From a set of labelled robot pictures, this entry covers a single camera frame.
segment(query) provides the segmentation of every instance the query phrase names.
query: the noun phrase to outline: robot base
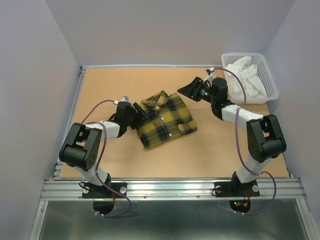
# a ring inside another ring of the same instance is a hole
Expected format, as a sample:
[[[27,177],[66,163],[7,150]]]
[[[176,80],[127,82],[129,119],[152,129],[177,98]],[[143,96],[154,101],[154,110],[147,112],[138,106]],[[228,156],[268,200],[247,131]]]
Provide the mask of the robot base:
[[[232,198],[245,197],[250,192],[251,197],[259,197],[260,192],[257,181],[241,183],[236,175],[233,173],[231,181],[220,181],[212,190],[212,195],[217,198]]]
[[[104,186],[97,186],[90,182],[81,182],[82,184],[82,198],[83,199],[113,199],[113,194]],[[111,177],[108,174],[105,184],[112,188],[113,190],[117,191],[118,193],[121,191],[120,189],[124,187],[127,189],[127,183],[125,182],[113,182],[111,185]]]

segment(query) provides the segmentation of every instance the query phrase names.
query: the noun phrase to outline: white laundry basket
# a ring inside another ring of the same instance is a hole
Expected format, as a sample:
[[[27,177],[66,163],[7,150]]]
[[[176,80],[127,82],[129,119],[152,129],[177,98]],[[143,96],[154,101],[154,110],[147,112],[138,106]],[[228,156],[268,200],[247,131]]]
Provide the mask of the white laundry basket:
[[[277,90],[275,81],[271,75],[270,69],[268,67],[267,61],[262,54],[259,53],[251,53],[251,52],[232,52],[225,53],[221,56],[222,66],[225,68],[229,64],[233,64],[235,61],[243,58],[244,56],[250,56],[252,59],[251,64],[257,65],[257,74],[261,79],[262,85],[266,91],[267,97],[247,97],[247,104],[264,104],[269,100],[275,100],[279,97],[279,92]],[[226,82],[230,83],[230,81],[236,81],[233,76],[229,76],[225,74]],[[232,102],[236,104],[243,104],[244,98],[238,97],[232,92],[229,92],[229,98]]]

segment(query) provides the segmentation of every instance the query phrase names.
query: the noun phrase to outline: black mounting plate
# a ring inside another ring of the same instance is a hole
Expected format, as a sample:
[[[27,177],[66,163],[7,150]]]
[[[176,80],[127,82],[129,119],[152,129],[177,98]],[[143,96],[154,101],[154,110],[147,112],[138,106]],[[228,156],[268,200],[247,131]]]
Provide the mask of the black mounting plate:
[[[257,181],[251,182],[252,186],[257,185]],[[242,190],[234,191],[232,188],[231,181],[219,181],[215,186],[214,190],[212,190],[212,195],[217,198],[232,198],[232,197],[245,197],[248,196],[248,191],[250,192],[251,197],[259,197],[259,191],[253,191],[252,187],[246,187]]]
[[[104,186],[97,186],[93,185],[90,182],[84,182],[83,187],[86,189],[90,189],[88,193],[82,192],[82,198],[83,199],[112,199],[113,195],[112,192],[106,189]],[[113,182],[112,183],[112,189],[120,192],[120,188],[125,187],[127,188],[126,182]],[[115,195],[117,199],[122,199],[122,196]]]

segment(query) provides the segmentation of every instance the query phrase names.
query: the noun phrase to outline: shirt collar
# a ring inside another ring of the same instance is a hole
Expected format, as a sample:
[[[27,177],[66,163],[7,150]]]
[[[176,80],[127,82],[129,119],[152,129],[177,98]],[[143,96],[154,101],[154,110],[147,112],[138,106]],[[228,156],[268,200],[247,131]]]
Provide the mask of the shirt collar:
[[[168,95],[165,91],[160,91],[157,94],[149,97],[146,100],[142,100],[142,104],[147,107],[154,107],[154,106],[164,106],[167,104],[168,101]]]

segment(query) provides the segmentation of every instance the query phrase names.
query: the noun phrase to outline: metal plate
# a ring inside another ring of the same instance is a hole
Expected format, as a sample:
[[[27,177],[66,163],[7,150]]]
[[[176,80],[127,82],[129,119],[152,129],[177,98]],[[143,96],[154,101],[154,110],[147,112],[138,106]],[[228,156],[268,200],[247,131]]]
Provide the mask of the metal plate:
[[[251,211],[269,200],[253,200]],[[262,214],[241,216],[228,201],[133,202],[127,217],[95,216],[89,201],[48,205],[42,240],[307,240],[295,199],[276,200]]]

